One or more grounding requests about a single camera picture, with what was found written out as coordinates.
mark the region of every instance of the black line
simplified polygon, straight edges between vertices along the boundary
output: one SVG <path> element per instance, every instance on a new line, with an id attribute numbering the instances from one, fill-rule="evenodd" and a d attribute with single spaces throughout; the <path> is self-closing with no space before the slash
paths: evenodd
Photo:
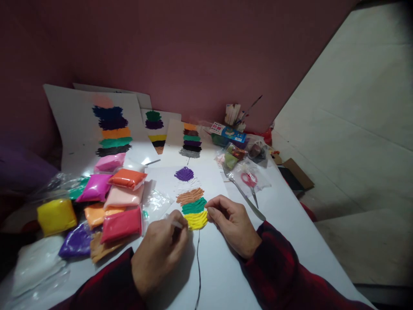
<path id="1" fill-rule="evenodd" d="M 199 256 L 198 256 L 198 251 L 199 251 L 199 240 L 201 239 L 201 230 L 198 230 L 198 246 L 197 246 L 197 260 L 198 260 L 198 272 L 199 272 L 199 291 L 198 291 L 198 299 L 197 303 L 195 304 L 195 310 L 198 308 L 199 304 L 199 297 L 201 296 L 201 267 L 199 266 Z"/>

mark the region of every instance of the red plaid shirt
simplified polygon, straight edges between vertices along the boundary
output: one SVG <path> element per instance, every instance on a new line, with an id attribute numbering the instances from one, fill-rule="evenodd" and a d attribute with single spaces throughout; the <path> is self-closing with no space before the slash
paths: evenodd
<path id="1" fill-rule="evenodd" d="M 254 256 L 241 267 L 263 309 L 369 309 L 343 297 L 326 280 L 298 260 L 292 245 L 271 224 L 258 228 L 262 239 Z M 145 309 L 132 278 L 132 248 L 90 278 L 53 309 Z"/>

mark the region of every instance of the fork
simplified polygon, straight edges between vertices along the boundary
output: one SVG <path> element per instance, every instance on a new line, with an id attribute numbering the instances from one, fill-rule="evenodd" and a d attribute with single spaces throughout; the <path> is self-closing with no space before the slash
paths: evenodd
<path id="1" fill-rule="evenodd" d="M 235 182 L 235 179 L 231 176 L 230 170 L 228 168 L 228 165 L 224 162 L 222 164 L 222 168 L 224 169 L 224 174 L 227 177 L 228 180 L 230 180 L 232 183 L 235 184 L 235 186 L 238 188 L 238 190 L 240 191 L 241 195 L 244 197 L 245 201 L 247 202 L 247 204 L 250 206 L 250 208 L 252 209 L 252 211 L 255 213 L 255 215 L 260 219 L 260 220 L 266 220 L 265 216 L 257 209 L 256 206 L 253 205 L 253 203 L 251 202 L 251 200 L 248 199 L 248 197 L 244 194 L 244 192 L 242 191 L 242 189 L 239 187 L 239 185 L 237 184 L 237 182 Z"/>

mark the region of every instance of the scissors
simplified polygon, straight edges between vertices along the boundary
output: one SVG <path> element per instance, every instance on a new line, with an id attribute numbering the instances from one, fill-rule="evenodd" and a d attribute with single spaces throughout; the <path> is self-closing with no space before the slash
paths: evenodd
<path id="1" fill-rule="evenodd" d="M 241 180 L 251 188 L 251 192 L 253 193 L 255 204 L 257 206 L 257 209 L 259 209 L 257 196 L 255 195 L 255 190 L 254 190 L 254 187 L 257 185 L 257 182 L 258 182 L 257 177 L 252 173 L 242 173 Z"/>

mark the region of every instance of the green clay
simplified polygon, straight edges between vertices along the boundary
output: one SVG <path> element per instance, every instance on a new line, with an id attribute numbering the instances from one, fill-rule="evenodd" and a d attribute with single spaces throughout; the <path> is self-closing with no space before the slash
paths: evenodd
<path id="1" fill-rule="evenodd" d="M 123 137 L 119 139 L 105 139 L 99 142 L 102 145 L 102 148 L 108 149 L 111 147 L 125 146 L 132 141 L 131 137 Z"/>
<path id="2" fill-rule="evenodd" d="M 77 199 L 85 190 L 86 184 L 89 182 L 90 177 L 87 178 L 80 178 L 79 185 L 69 189 L 69 197 L 71 200 Z"/>
<path id="3" fill-rule="evenodd" d="M 235 165 L 238 162 L 238 158 L 236 158 L 235 156 L 232 156 L 229 153 L 225 153 L 224 158 L 225 158 L 225 163 L 227 164 L 229 170 L 234 169 Z"/>
<path id="4" fill-rule="evenodd" d="M 186 141 L 201 141 L 201 137 L 184 135 L 184 140 L 186 140 Z"/>
<path id="5" fill-rule="evenodd" d="M 203 211 L 204 206 L 206 204 L 206 200 L 204 197 L 201 197 L 195 202 L 191 202 L 190 204 L 182 206 L 182 213 L 187 215 L 190 213 L 200 213 Z"/>
<path id="6" fill-rule="evenodd" d="M 158 121 L 160 120 L 160 113 L 156 111 L 148 111 L 146 112 L 146 118 L 148 121 Z"/>

